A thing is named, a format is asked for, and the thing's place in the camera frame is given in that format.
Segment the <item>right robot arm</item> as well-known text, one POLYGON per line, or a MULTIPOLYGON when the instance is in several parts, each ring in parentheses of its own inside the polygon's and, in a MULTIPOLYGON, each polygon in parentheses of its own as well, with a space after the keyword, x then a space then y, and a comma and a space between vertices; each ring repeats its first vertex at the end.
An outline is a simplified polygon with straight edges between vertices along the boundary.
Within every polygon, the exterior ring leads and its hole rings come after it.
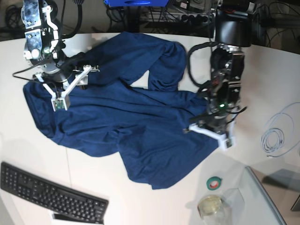
POLYGON ((64 40, 78 33, 83 20, 83 1, 73 3, 77 5, 77 24, 69 34, 62 33, 63 20, 56 18, 58 8, 53 0, 25 0, 21 9, 26 39, 23 56, 32 67, 41 68, 43 82, 59 90, 67 88, 75 70, 75 57, 63 52, 64 40))

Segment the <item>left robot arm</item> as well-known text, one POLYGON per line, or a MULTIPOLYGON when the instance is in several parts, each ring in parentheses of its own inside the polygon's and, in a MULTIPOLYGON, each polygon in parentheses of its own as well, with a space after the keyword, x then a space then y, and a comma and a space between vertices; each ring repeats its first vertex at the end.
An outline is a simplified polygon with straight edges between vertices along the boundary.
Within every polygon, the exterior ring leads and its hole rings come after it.
POLYGON ((210 80, 198 94, 207 99, 207 110, 196 119, 200 127, 227 134, 228 125, 243 112, 240 107, 243 48, 251 46, 253 15, 238 6, 218 6, 214 12, 215 34, 210 57, 210 80))

